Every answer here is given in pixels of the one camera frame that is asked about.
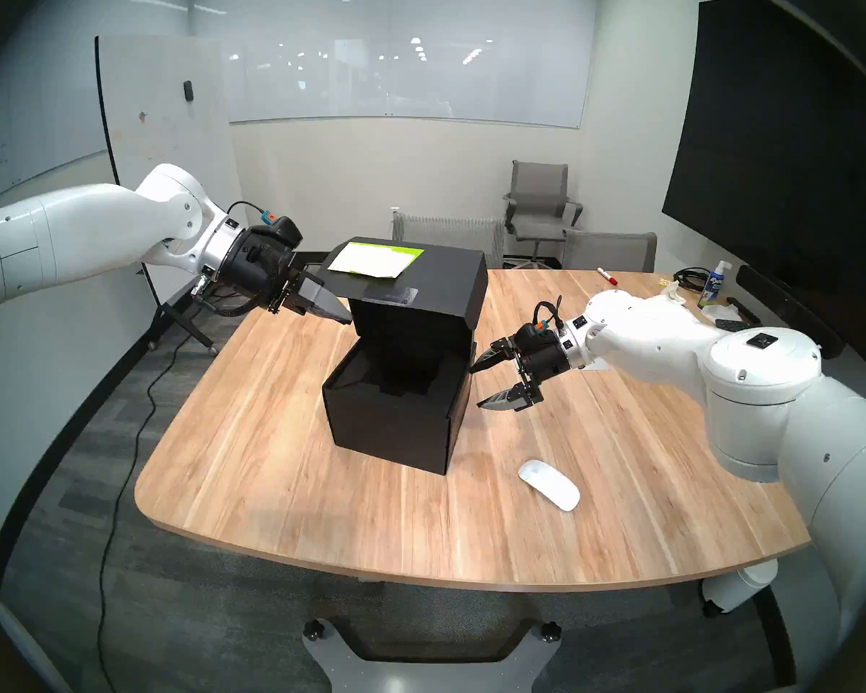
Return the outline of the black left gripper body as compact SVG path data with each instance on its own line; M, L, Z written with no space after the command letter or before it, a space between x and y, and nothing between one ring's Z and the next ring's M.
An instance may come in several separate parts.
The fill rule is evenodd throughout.
M246 302L224 309L223 314L288 309L290 276L303 272L293 268L296 249L296 245L232 245L223 260L223 283L246 297Z

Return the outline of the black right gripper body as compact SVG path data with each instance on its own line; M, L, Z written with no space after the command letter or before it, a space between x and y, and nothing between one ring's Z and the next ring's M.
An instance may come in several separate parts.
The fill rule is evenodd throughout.
M521 340L515 340L515 343L519 350L519 365L517 366L521 379L519 383L535 383L541 394L542 383L567 373L572 368L565 348L558 340L536 345L524 345Z

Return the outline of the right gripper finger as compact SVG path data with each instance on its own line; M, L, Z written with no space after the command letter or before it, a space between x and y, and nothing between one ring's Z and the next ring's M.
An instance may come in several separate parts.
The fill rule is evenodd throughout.
M486 371L506 361L519 365L519 350L514 337L502 337L492 342L471 365L470 373Z
M480 409L494 411L521 411L542 402L542 394L535 383L516 383L513 387L493 394L477 403Z

